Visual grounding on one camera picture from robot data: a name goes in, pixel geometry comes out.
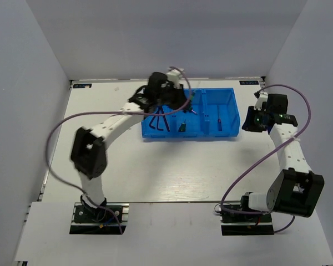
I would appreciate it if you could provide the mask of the large brown hex key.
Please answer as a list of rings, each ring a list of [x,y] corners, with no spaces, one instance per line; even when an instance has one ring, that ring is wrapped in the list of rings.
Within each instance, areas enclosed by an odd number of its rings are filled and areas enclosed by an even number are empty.
[[[161,116],[161,117],[163,118],[163,121],[164,121],[164,125],[165,125],[165,129],[166,129],[166,131],[169,132],[169,131],[170,131],[170,128],[169,128],[169,124],[168,124],[168,122],[167,122],[166,116]]]

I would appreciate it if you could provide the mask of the green stubby screwdriver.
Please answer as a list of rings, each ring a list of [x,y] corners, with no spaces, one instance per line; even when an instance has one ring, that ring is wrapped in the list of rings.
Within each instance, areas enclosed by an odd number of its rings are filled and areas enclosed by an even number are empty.
[[[179,128],[178,128],[178,131],[179,131],[179,132],[186,132],[186,120],[184,120],[184,121],[180,124],[180,126],[179,126]]]
[[[197,112],[194,111],[192,107],[187,108],[187,110],[188,110],[190,113],[192,113],[192,114],[194,114],[194,115],[197,115]]]

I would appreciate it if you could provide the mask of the medium brown hex key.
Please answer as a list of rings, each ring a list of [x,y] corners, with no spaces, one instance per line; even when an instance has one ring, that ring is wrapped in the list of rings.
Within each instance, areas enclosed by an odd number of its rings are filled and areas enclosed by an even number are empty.
[[[164,111],[162,108],[159,108],[157,111],[156,111],[156,114],[163,114]],[[149,127],[151,129],[154,129],[154,130],[158,130],[158,131],[163,131],[164,129],[162,127],[159,126],[159,117],[158,116],[153,116],[153,118],[151,119],[151,121],[149,122]]]

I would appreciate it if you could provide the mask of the red blue handled screwdriver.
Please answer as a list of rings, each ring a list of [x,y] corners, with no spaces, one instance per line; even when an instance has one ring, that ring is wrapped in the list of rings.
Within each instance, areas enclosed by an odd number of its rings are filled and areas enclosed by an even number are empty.
[[[221,122],[221,117],[220,117],[220,107],[219,107],[219,105],[217,106],[217,113],[218,113],[218,131],[222,132],[223,127],[222,127],[222,122]]]

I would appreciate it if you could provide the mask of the black green precision screwdriver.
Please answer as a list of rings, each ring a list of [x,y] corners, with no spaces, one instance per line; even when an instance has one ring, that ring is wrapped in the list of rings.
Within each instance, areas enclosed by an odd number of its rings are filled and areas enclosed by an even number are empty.
[[[196,92],[193,90],[192,93],[191,93],[191,95],[190,95],[190,100],[189,100],[189,105],[190,106],[192,106],[192,101],[193,101],[193,99],[195,97],[195,94],[196,94]]]

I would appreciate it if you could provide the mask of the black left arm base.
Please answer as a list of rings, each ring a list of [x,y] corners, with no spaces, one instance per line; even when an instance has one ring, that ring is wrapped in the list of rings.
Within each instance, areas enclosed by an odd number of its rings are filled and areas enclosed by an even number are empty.
[[[107,205],[119,220],[103,209],[97,215],[88,211],[81,203],[75,203],[69,234],[72,235],[120,235],[124,233],[128,223],[129,204],[111,203]]]

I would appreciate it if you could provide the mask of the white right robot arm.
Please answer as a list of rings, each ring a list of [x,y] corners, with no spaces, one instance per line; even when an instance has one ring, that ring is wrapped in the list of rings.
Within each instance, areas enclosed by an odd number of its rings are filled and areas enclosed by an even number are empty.
[[[321,195],[324,178],[313,173],[295,138],[298,123],[294,115],[287,113],[287,96],[260,92],[256,98],[256,104],[248,108],[242,129],[269,134],[278,149],[280,173],[267,193],[248,193],[248,202],[239,207],[240,216],[252,221],[262,211],[308,218]]]

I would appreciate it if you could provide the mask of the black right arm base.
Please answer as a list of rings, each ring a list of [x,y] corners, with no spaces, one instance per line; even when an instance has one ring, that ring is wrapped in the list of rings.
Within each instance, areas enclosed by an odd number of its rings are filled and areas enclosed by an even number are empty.
[[[274,235],[271,214],[237,214],[225,212],[221,204],[214,206],[214,212],[220,216],[223,236],[270,236]]]

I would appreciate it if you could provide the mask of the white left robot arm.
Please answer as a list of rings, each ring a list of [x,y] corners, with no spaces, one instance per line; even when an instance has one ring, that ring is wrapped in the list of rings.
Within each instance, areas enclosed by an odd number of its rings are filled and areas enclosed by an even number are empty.
[[[153,72],[147,84],[138,88],[117,114],[90,129],[81,127],[76,131],[70,159],[81,180],[82,204],[92,220],[101,221],[106,215],[102,173],[108,164],[107,149],[129,128],[155,114],[160,106],[187,110],[190,104],[180,83],[183,77],[183,70],[176,67],[166,74]]]

